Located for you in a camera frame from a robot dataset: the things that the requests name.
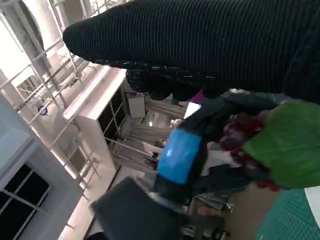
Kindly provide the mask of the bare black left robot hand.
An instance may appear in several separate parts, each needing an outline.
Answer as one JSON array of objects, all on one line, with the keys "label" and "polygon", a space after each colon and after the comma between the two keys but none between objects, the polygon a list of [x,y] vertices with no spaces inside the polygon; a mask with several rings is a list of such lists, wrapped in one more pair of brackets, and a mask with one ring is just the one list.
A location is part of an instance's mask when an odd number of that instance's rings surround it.
[{"label": "bare black left robot hand", "polygon": [[204,99],[200,109],[171,132],[159,156],[154,191],[169,201],[184,204],[207,160],[207,144],[223,137],[230,117],[239,113],[253,115],[276,106],[270,99],[252,93]]}]

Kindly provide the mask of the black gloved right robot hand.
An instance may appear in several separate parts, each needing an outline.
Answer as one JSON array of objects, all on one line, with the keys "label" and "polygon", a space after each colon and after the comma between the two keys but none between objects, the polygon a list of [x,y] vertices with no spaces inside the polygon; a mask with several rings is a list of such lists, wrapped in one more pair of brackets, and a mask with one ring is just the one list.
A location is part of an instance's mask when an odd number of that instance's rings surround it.
[{"label": "black gloved right robot hand", "polygon": [[62,39],[96,64],[320,102],[317,0],[132,0],[68,26]]}]

